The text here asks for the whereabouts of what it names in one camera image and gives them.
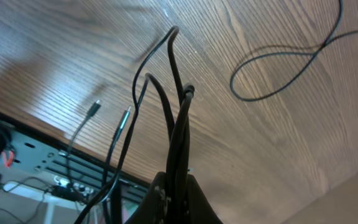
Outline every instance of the hole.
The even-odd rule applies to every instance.
[[[26,142],[26,143],[24,143],[24,145],[25,145],[25,146],[27,146],[27,147],[30,147],[30,148],[35,148],[35,146],[34,146],[34,145],[31,145],[30,143],[27,143],[27,142]]]

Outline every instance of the cable end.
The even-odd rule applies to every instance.
[[[96,114],[96,112],[98,112],[100,107],[101,107],[100,100],[97,100],[92,104],[91,108],[88,110],[86,115],[90,118],[93,117]]]

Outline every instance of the wooden surface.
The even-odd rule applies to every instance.
[[[178,68],[183,83],[196,88],[193,174],[224,223],[281,223],[358,172],[358,35],[328,47],[294,85],[265,101],[235,99],[230,76],[259,47],[320,43],[337,11],[337,0],[0,0],[0,111],[67,142],[100,99],[101,110],[77,143],[104,159],[132,104],[137,67],[178,25]],[[354,29],[358,0],[347,0],[337,33]],[[267,93],[305,62],[276,57],[253,63],[235,88],[244,96]],[[177,114],[166,45],[146,71],[160,80]],[[150,87],[124,170],[150,181],[165,169],[167,150],[162,107]]]
[[[358,223],[358,174],[283,224]]]

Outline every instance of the cable connector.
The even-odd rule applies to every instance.
[[[96,114],[96,112],[98,112],[100,107],[101,107],[100,100],[97,100],[92,104],[91,108],[86,113],[86,116],[89,118],[93,117]]]

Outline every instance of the table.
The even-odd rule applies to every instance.
[[[76,141],[104,160],[142,59],[172,25],[190,108],[189,166],[224,223],[281,223],[358,172],[358,35],[328,47],[290,88],[244,103],[231,73],[253,55],[319,44],[337,0],[123,1],[0,0],[0,112],[68,142],[92,102],[102,108]],[[358,29],[358,1],[344,3],[341,34]],[[166,44],[146,72],[178,113]],[[277,89],[307,57],[263,59],[244,68],[235,89]],[[123,137],[117,145],[116,166]],[[124,171],[146,181],[165,170],[168,138],[157,92],[141,107]]]

